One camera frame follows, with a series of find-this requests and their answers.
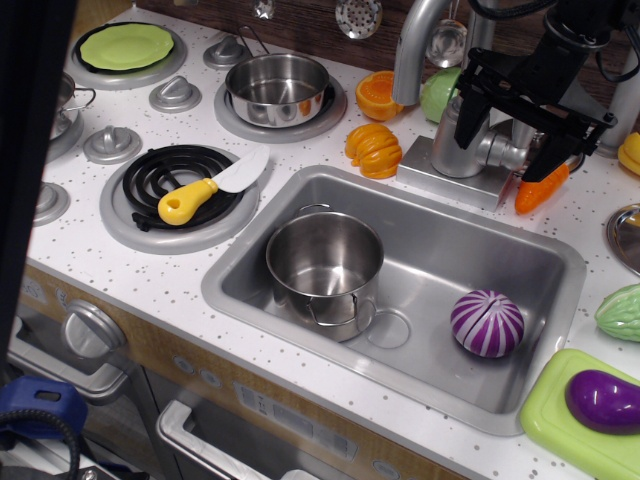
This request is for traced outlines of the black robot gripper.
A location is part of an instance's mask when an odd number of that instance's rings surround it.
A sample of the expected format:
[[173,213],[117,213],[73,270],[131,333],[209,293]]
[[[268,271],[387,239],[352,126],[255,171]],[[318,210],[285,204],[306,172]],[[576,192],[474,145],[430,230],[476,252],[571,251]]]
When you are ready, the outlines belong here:
[[591,55],[601,58],[614,26],[608,21],[547,21],[529,55],[472,49],[458,81],[457,145],[467,150],[479,143],[496,108],[536,129],[532,142],[537,150],[522,176],[525,182],[539,183],[571,155],[592,152],[617,119],[584,90],[578,75]]

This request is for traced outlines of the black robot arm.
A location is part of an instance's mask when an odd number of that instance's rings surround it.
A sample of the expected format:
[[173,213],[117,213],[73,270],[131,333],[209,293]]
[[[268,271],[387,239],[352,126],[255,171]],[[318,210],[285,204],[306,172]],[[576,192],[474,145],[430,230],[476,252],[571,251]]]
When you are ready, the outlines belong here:
[[457,82],[462,98],[457,145],[467,149],[491,109],[546,135],[524,173],[540,182],[572,155],[590,155],[602,134],[617,123],[577,79],[589,57],[599,58],[614,30],[639,47],[636,1],[549,1],[545,33],[529,55],[512,56],[474,47]]

